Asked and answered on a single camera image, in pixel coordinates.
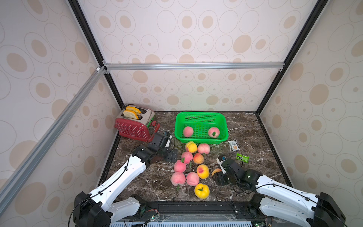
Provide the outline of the yellow peach front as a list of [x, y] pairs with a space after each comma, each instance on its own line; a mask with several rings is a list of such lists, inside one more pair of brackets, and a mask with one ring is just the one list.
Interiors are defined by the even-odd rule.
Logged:
[[195, 186], [194, 193], [199, 199], [206, 199], [210, 195], [210, 189], [206, 184], [199, 183]]

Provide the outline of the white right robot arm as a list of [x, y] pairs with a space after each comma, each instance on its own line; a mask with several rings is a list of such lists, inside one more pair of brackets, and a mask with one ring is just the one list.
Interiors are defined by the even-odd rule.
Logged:
[[220, 186], [231, 185], [236, 193], [253, 194], [250, 201], [253, 211], [301, 227], [346, 226], [345, 215], [329, 194], [297, 190], [244, 168], [226, 156], [219, 156], [216, 161], [220, 168], [213, 173], [213, 180]]

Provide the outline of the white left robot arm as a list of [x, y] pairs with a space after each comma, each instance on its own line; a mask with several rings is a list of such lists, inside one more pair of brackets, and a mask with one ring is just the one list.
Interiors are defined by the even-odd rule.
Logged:
[[174, 163], [177, 155], [171, 133], [155, 133], [147, 146], [135, 147], [125, 164], [108, 180], [88, 194], [81, 192], [76, 196], [68, 222], [77, 227], [108, 227], [129, 216], [143, 216], [146, 203], [140, 196], [133, 195], [120, 202], [115, 202], [115, 199], [152, 164], [160, 161]]

